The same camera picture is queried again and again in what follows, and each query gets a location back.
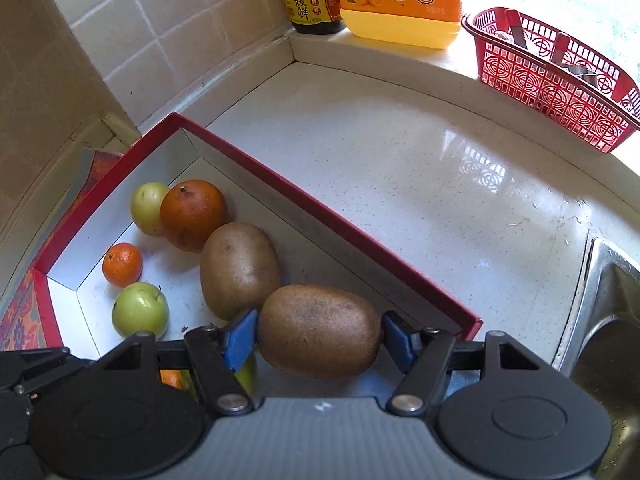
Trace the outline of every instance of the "wall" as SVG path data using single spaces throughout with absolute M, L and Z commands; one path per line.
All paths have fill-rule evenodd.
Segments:
M 0 0 L 0 234 L 56 152 L 104 112 L 126 116 L 53 0 Z
M 136 125 L 281 34 L 281 0 L 55 0 Z

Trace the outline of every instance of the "kiwi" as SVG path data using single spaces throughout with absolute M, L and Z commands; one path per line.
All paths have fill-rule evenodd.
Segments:
M 380 315 L 366 300 L 320 285 L 287 285 L 258 318 L 262 357 L 280 370 L 316 379 L 363 373 L 378 355 Z
M 205 303 L 220 319 L 228 321 L 247 308 L 260 310 L 281 285 L 268 236 L 246 222 L 213 231 L 202 250 L 200 285 Z

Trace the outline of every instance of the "stainless steel sink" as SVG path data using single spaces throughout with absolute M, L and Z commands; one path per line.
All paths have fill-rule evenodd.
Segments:
M 613 433 L 595 475 L 640 479 L 640 269 L 596 238 L 554 366 L 599 400 Z

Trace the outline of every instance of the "plastic basket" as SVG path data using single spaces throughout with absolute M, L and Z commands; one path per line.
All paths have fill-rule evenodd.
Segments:
M 462 18 L 476 40 L 478 74 L 483 83 L 561 124 L 607 153 L 640 130 L 640 92 L 619 66 L 584 43 L 535 18 L 521 14 L 525 37 L 538 54 L 502 40 L 510 31 L 505 7 Z M 596 73 L 598 89 L 551 61 L 585 66 Z

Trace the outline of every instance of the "metal screw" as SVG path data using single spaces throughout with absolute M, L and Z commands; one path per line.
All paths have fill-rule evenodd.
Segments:
M 395 396 L 391 400 L 391 405 L 398 413 L 415 413 L 422 409 L 424 402 L 420 397 L 404 394 Z
M 237 413 L 249 407 L 249 399 L 240 394 L 226 394 L 218 398 L 218 407 L 227 413 Z

